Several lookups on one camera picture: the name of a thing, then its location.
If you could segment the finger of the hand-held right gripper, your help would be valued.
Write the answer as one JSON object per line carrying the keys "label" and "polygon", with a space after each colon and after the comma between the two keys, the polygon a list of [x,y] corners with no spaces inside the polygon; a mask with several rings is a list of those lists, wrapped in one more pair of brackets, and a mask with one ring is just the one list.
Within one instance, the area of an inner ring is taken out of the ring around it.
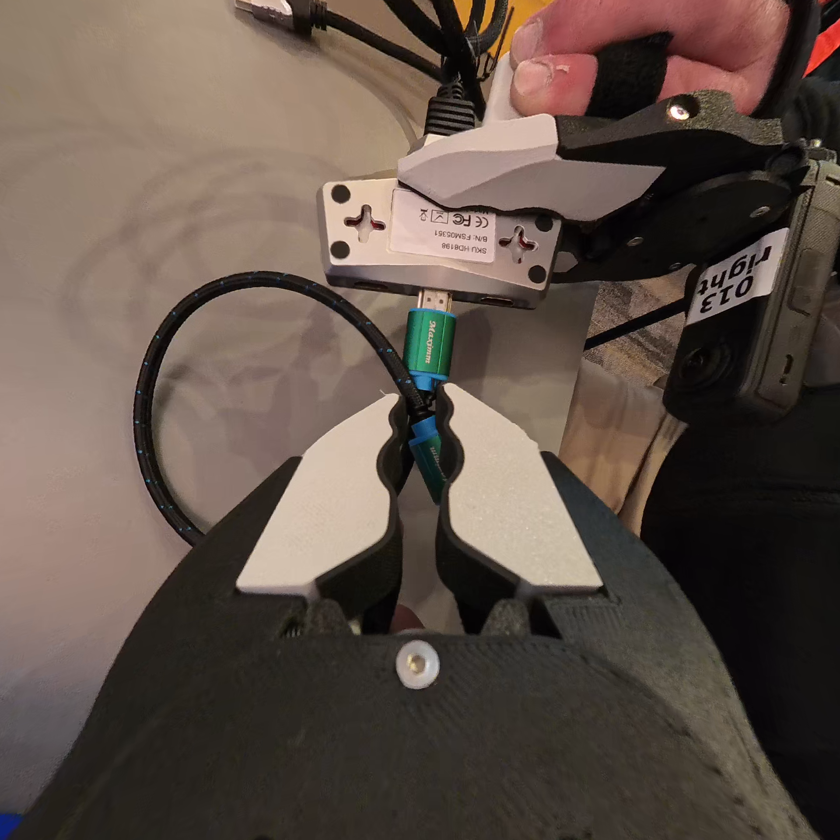
{"label": "finger of the hand-held right gripper", "polygon": [[400,183],[449,209],[538,211],[594,222],[646,194],[662,166],[571,161],[554,117],[493,122],[428,142],[399,160]]}

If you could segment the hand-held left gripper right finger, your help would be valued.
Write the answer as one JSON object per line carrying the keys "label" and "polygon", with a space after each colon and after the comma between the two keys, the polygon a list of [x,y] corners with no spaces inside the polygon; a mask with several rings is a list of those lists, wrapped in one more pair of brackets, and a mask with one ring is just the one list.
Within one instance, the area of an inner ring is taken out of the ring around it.
{"label": "hand-held left gripper right finger", "polygon": [[437,389],[436,426],[445,477],[436,568],[466,631],[479,631],[499,602],[529,614],[543,597],[603,588],[536,441],[449,383]]}

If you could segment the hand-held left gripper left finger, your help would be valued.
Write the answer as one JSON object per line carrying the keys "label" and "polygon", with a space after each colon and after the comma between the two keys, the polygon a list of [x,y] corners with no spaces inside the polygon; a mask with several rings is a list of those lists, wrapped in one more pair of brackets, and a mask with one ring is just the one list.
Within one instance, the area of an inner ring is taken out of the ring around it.
{"label": "hand-held left gripper left finger", "polygon": [[403,577],[403,399],[383,395],[301,457],[236,581],[390,624]]}

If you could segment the short braided cable green plugs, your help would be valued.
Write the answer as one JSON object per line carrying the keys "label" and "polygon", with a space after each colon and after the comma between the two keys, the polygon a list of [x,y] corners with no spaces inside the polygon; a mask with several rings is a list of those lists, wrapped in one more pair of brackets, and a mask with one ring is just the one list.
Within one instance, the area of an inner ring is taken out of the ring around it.
{"label": "short braided cable green plugs", "polygon": [[406,405],[409,432],[404,447],[418,468],[434,503],[445,488],[440,465],[441,440],[435,418],[436,391],[450,373],[456,316],[451,296],[422,290],[407,315],[404,349],[398,353],[384,333],[350,301],[319,283],[285,272],[259,270],[226,276],[197,288],[178,301],[155,331],[143,356],[136,382],[132,428],[136,459],[145,489],[172,530],[195,546],[203,531],[180,507],[168,487],[154,446],[155,387],[166,351],[180,327],[201,307],[236,291],[278,288],[314,300],[339,315],[371,346]]}

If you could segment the person's right hand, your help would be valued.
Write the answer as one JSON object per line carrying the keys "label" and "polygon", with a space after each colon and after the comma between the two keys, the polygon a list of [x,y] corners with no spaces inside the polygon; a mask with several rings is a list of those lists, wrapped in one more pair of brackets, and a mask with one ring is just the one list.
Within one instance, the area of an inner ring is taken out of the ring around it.
{"label": "person's right hand", "polygon": [[595,88],[596,54],[610,44],[669,33],[658,99],[713,89],[750,114],[768,87],[789,24],[776,1],[557,1],[511,42],[510,101],[523,116],[581,116]]}

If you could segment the person's leg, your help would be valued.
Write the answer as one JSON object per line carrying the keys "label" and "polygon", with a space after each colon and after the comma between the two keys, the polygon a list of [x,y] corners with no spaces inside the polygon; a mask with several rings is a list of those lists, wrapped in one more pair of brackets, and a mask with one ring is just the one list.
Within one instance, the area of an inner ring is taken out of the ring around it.
{"label": "person's leg", "polygon": [[636,536],[658,472],[687,427],[665,410],[663,394],[583,360],[559,452]]}

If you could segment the black pole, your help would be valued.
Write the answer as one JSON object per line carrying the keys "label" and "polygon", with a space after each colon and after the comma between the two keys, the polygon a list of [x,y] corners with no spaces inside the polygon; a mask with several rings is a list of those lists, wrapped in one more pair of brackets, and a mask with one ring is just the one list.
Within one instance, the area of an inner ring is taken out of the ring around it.
{"label": "black pole", "polygon": [[629,334],[651,327],[659,322],[673,318],[686,312],[685,299],[672,301],[662,307],[649,311],[641,316],[632,318],[624,323],[599,332],[584,342],[583,351],[587,352],[594,348],[603,346],[615,340],[619,340]]}

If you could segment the person's torso in black clothing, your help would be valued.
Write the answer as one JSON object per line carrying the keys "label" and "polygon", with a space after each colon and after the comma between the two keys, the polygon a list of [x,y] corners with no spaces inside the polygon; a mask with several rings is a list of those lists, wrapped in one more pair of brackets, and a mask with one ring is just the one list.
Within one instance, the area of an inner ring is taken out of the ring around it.
{"label": "person's torso in black clothing", "polygon": [[689,427],[641,535],[718,646],[784,787],[838,838],[838,385],[805,389],[777,423]]}

